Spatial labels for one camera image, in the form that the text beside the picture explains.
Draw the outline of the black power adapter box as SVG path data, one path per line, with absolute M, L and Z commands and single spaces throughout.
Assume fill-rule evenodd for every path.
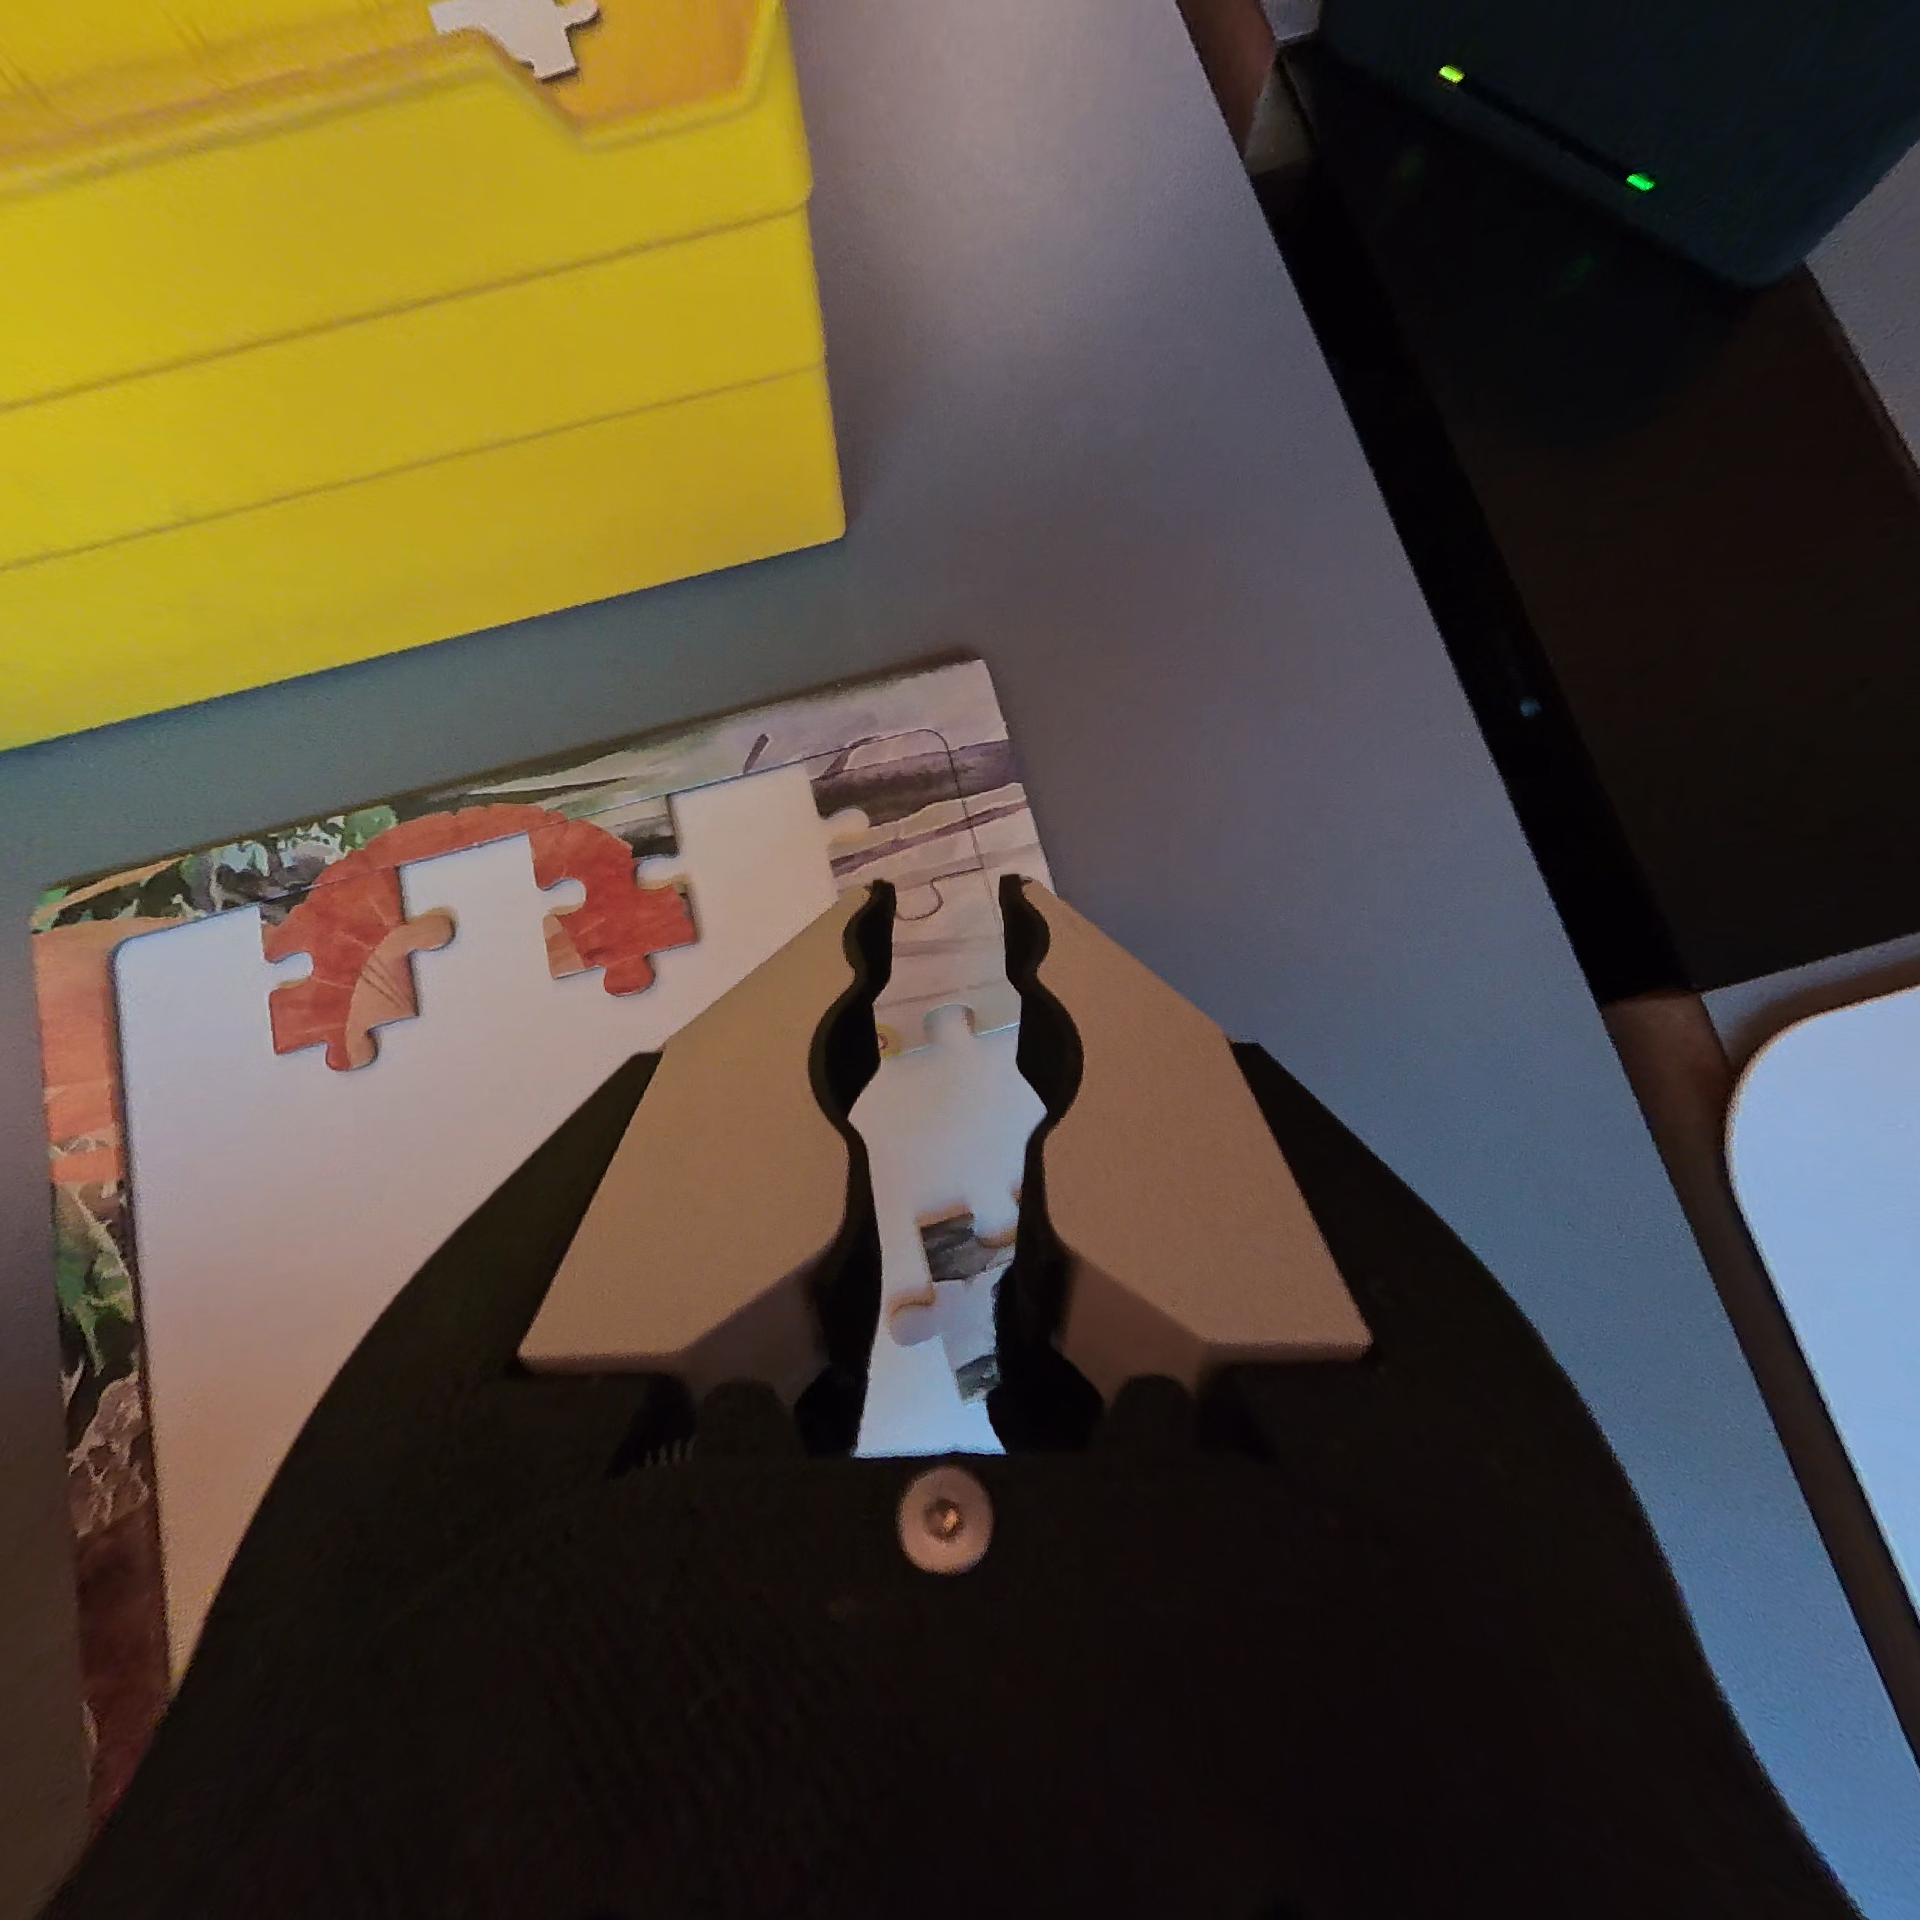
M 1917 136 L 1916 1 L 1327 1 L 1332 55 L 1723 280 Z

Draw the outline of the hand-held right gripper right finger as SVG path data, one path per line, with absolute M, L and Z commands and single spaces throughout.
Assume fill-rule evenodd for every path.
M 997 1290 L 999 1433 L 1090 1433 L 1143 1376 L 1352 1360 L 1371 1333 L 1223 1027 L 1046 887 L 999 887 L 1045 1114 Z

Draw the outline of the grey striped puzzle piece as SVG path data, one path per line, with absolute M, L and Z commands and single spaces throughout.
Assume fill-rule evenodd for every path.
M 1007 735 L 864 735 L 805 767 L 842 891 L 888 880 L 910 913 L 925 917 L 966 875 L 1050 880 Z

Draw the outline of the yellow plastic bin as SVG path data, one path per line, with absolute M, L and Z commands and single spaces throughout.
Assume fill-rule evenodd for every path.
M 824 543 L 783 7 L 5 3 L 5 746 Z

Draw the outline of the grey brown puzzle piece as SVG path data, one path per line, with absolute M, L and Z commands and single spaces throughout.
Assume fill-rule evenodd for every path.
M 882 1311 L 902 1349 L 935 1338 L 957 1376 L 994 1370 L 994 1305 L 1015 1256 L 1016 1213 L 980 1229 L 970 1207 L 919 1221 L 919 1266 Z

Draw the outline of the red fan puzzle piece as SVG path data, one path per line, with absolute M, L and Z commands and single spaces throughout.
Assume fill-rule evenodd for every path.
M 413 952 L 453 939 L 451 911 L 411 919 L 398 869 L 360 848 L 325 869 L 286 919 L 263 930 L 263 952 L 307 955 L 310 969 L 270 993 L 276 1054 L 325 1046 L 327 1067 L 348 1071 L 376 1056 L 374 1027 L 416 1016 Z

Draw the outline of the puzzle frame board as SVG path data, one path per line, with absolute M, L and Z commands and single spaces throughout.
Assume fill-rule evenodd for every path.
M 31 913 L 55 1215 L 66 1499 L 78 1549 L 86 1799 L 99 1822 L 149 1746 L 271 1474 L 320 1392 L 421 1261 L 618 1065 L 656 1049 L 837 894 L 807 758 L 864 735 L 1010 735 L 990 666 L 960 655 L 243 829 L 61 880 Z M 590 822 L 676 885 L 695 943 L 647 991 L 554 977 L 530 831 Z M 327 865 L 384 854 L 419 1014 L 371 1065 L 276 1054 L 280 922 Z M 1016 1128 L 1039 1114 L 1016 1027 L 928 1016 L 856 1117 L 878 1146 L 882 1305 L 860 1450 L 997 1450 L 994 1374 L 957 1376 L 882 1311 L 922 1272 L 919 1221 L 1016 1211 Z

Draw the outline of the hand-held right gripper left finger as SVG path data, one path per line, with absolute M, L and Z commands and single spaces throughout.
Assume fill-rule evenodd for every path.
M 519 1358 L 692 1397 L 770 1385 L 807 1441 L 856 1438 L 880 1233 L 850 1123 L 880 1065 L 896 888 L 855 888 L 692 1016 L 590 1200 Z

